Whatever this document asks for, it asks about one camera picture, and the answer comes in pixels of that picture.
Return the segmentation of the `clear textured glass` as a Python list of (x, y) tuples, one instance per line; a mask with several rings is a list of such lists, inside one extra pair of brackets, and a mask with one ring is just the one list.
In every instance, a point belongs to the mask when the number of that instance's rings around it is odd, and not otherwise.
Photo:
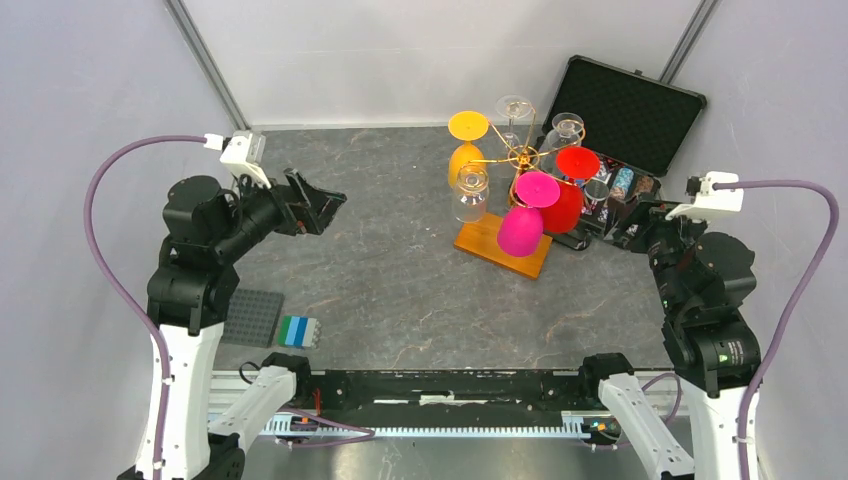
[(539, 149), (540, 169), (557, 176), (558, 153), (565, 147), (580, 146), (584, 136), (584, 121), (579, 115), (568, 112), (556, 114), (551, 121), (551, 130)]

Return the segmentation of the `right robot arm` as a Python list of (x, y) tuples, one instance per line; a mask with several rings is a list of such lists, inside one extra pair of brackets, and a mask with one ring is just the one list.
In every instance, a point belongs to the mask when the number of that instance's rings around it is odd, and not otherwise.
[(746, 391), (761, 349), (739, 308), (754, 290), (754, 253), (707, 229), (706, 211), (642, 194), (612, 204), (607, 239), (646, 254), (662, 304), (663, 345), (686, 397), (694, 453), (688, 455), (649, 406), (620, 353), (584, 359), (577, 392), (605, 407), (651, 479), (755, 479), (752, 421), (757, 397)]

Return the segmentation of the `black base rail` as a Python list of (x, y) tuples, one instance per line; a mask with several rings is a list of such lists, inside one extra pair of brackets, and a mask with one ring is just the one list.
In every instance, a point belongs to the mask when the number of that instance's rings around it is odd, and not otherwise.
[(316, 370), (266, 436), (589, 439), (611, 413), (576, 370)]

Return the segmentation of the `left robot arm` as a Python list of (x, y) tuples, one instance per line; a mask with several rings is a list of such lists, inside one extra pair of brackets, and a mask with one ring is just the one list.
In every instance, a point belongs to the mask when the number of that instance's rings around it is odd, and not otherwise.
[(263, 427), (285, 404), (314, 394), (307, 359), (274, 353), (223, 414), (210, 419), (213, 364), (239, 277), (238, 260), (268, 235), (320, 235), (346, 196), (310, 185), (297, 171), (285, 182), (234, 196), (210, 176), (171, 187), (163, 210), (168, 233), (147, 285), (154, 374), (169, 390), (153, 400), (127, 479), (238, 479)]

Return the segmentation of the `grey lego baseplate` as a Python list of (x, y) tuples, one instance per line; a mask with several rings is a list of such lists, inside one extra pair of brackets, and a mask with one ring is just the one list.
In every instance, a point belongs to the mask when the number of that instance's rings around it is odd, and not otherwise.
[(230, 299), (222, 344), (268, 348), (282, 316), (285, 295), (238, 288)]

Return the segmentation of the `clear glass back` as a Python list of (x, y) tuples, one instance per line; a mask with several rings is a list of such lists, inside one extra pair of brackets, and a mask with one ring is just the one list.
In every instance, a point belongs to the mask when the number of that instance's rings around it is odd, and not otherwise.
[(520, 137), (515, 132), (516, 122), (533, 114), (534, 107), (525, 97), (509, 94), (497, 100), (496, 111), (507, 120), (506, 131), (502, 134), (507, 150), (516, 149), (521, 144)]

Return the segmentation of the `yellow wine glass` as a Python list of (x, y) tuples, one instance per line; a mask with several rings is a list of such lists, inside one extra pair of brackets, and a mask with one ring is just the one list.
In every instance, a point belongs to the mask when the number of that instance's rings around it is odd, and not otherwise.
[(453, 151), (449, 161), (448, 183), (454, 187), (460, 169), (467, 163), (484, 159), (482, 151), (474, 144), (486, 135), (489, 121), (480, 112), (461, 111), (454, 114), (448, 121), (449, 133), (461, 144)]

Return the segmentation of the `green blue lego block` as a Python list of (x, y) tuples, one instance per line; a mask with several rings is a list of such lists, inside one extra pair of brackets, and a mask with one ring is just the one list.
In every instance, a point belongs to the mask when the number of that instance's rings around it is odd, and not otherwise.
[(276, 343), (285, 348), (315, 348), (320, 329), (320, 322), (315, 318), (286, 315), (281, 320)]

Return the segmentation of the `gold wire glass rack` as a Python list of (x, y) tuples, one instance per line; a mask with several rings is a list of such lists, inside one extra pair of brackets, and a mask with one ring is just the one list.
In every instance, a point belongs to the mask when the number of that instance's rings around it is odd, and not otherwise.
[[(498, 133), (508, 154), (489, 159), (475, 145), (489, 131), (497, 130), (486, 116), (461, 111), (450, 118), (448, 130), (460, 142), (448, 167), (453, 215), (462, 223), (454, 247), (526, 278), (538, 278), (552, 236), (574, 230), (585, 204), (574, 179), (544, 170), (542, 162), (583, 149), (573, 142), (548, 151), (527, 143), (514, 147)], [(488, 210), (488, 168), (495, 165), (506, 165), (514, 172), (507, 190), (508, 211), (503, 216)]]

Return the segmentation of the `pink wine glass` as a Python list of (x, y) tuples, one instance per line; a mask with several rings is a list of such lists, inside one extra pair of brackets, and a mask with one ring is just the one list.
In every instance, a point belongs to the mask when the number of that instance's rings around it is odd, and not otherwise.
[(559, 186), (549, 174), (533, 171), (514, 182), (516, 204), (503, 218), (497, 235), (500, 249), (513, 257), (532, 255), (543, 235), (541, 209), (559, 198)]

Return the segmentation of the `red wine glass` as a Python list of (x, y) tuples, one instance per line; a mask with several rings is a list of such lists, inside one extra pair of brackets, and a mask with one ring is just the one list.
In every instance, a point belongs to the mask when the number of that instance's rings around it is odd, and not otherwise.
[(577, 181), (594, 177), (600, 170), (600, 159), (586, 147), (571, 146), (557, 153), (554, 165), (559, 198), (553, 205), (542, 208), (541, 215), (545, 232), (564, 234), (577, 226), (584, 205), (584, 194)]

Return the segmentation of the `black poker chip case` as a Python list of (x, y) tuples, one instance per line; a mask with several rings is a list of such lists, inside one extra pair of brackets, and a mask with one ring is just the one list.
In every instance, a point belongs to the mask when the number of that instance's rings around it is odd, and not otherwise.
[(567, 62), (560, 87), (535, 146), (553, 119), (574, 113), (588, 125), (582, 145), (598, 155), (598, 176), (613, 185), (618, 171), (634, 177), (621, 202), (649, 190), (655, 194), (679, 148), (707, 106), (701, 93), (669, 86), (582, 55)]

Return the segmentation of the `clear glass front left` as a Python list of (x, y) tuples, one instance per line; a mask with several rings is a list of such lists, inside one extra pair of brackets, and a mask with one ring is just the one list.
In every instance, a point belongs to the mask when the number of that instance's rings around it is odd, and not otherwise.
[(487, 212), (489, 176), (483, 163), (460, 168), (453, 186), (452, 212), (463, 223), (480, 221)]

